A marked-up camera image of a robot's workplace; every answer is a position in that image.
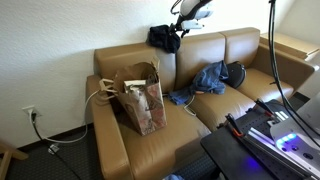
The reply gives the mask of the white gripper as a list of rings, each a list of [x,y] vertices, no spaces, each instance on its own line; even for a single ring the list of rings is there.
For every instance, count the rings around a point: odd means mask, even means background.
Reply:
[[[200,24],[197,20],[185,20],[181,23],[182,30],[202,29],[203,24]]]

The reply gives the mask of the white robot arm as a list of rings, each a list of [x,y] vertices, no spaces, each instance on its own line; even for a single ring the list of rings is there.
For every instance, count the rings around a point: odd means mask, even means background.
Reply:
[[[170,13],[178,14],[177,22],[171,25],[175,31],[201,29],[204,25],[199,20],[212,15],[213,3],[212,0],[176,0]]]

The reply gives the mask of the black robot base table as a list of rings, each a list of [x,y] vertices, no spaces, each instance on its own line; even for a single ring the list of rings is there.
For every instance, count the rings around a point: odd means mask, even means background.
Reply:
[[[276,100],[257,102],[235,121],[243,137],[227,121],[201,140],[227,180],[320,180],[317,97],[296,111]]]

